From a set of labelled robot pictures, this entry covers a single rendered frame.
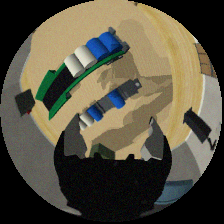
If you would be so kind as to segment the white cylinder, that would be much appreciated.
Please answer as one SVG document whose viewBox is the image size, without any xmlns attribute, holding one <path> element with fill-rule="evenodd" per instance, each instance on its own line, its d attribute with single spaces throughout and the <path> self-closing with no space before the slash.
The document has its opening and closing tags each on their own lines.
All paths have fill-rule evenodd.
<svg viewBox="0 0 224 224">
<path fill-rule="evenodd" d="M 86 45 L 79 46 L 74 53 L 85 69 L 92 67 L 98 61 Z"/>
<path fill-rule="evenodd" d="M 80 118 L 90 127 L 91 125 L 93 125 L 93 123 L 95 122 L 95 120 L 86 112 L 84 111 Z"/>
<path fill-rule="evenodd" d="M 80 76 L 86 70 L 75 54 L 67 56 L 64 63 L 74 78 Z"/>
<path fill-rule="evenodd" d="M 86 127 L 87 127 L 87 125 L 85 124 L 85 122 L 82 119 L 80 119 L 79 125 L 82 130 L 86 129 Z"/>
</svg>

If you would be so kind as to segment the blue plastic bar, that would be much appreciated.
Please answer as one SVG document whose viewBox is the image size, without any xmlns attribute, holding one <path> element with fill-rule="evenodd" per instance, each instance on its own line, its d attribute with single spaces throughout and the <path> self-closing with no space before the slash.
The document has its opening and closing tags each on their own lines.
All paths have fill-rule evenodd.
<svg viewBox="0 0 224 224">
<path fill-rule="evenodd" d="M 114 54 L 123 48 L 120 42 L 110 32 L 102 33 L 98 39 L 109 50 L 110 54 Z"/>
<path fill-rule="evenodd" d="M 90 39 L 86 43 L 86 46 L 98 61 L 103 60 L 110 55 L 109 50 L 97 37 Z"/>
<path fill-rule="evenodd" d="M 103 118 L 103 114 L 97 109 L 97 107 L 93 104 L 88 108 L 87 112 L 98 122 Z"/>
<path fill-rule="evenodd" d="M 122 108 L 126 104 L 117 89 L 112 90 L 112 92 L 109 93 L 107 96 L 110 98 L 110 100 L 113 102 L 117 109 Z"/>
</svg>

